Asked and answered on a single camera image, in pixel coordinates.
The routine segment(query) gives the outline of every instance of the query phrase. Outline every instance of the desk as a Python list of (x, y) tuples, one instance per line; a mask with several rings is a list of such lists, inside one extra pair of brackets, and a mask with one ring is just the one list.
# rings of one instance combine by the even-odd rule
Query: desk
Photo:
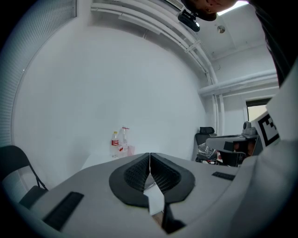
[(86, 168), (94, 166), (94, 165), (107, 163), (107, 162), (110, 162), (110, 161), (113, 161), (116, 159), (118, 159), (118, 158), (114, 158), (111, 156), (100, 156), (97, 154), (90, 154), (80, 170), (86, 169)]

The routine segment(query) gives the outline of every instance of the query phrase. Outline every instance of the ceiling light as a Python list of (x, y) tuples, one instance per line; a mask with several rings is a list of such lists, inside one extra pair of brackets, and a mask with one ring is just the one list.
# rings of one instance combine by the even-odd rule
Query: ceiling light
[(235, 3), (234, 6), (228, 8), (227, 10), (224, 10), (224, 11), (222, 11), (222, 12), (218, 12), (217, 14), (220, 16), (220, 15), (225, 14), (225, 13), (227, 13), (227, 12), (229, 12), (229, 11), (235, 9), (235, 8), (244, 6), (244, 5), (246, 5), (246, 4), (248, 4), (248, 2), (246, 2), (246, 1), (238, 1), (238, 2)]

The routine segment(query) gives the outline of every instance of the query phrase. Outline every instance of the person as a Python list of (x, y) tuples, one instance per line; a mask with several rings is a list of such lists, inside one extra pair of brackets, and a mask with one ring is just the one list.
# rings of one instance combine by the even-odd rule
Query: person
[[(233, 6), (237, 0), (182, 0), (196, 17), (213, 21), (217, 12)], [(248, 0), (262, 24), (267, 47), (282, 85), (298, 55), (296, 43), (296, 1)]]

